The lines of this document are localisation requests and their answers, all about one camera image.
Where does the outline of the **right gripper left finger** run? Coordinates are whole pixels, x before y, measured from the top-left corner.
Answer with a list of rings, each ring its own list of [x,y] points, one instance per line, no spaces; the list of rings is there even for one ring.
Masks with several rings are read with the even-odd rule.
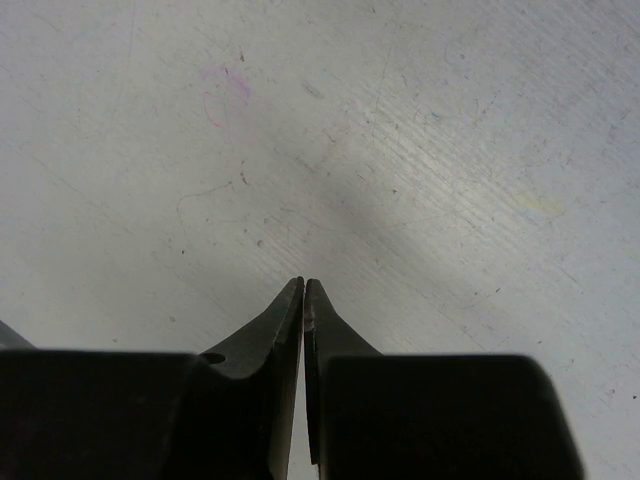
[[[285,479],[301,349],[304,280],[200,357],[215,373],[207,450],[216,479]]]

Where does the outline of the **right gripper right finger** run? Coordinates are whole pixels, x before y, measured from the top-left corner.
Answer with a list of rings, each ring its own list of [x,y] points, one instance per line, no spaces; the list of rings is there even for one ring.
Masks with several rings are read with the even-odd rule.
[[[322,283],[309,279],[303,301],[307,431],[311,463],[320,464],[321,386],[335,356],[381,356],[336,312]]]

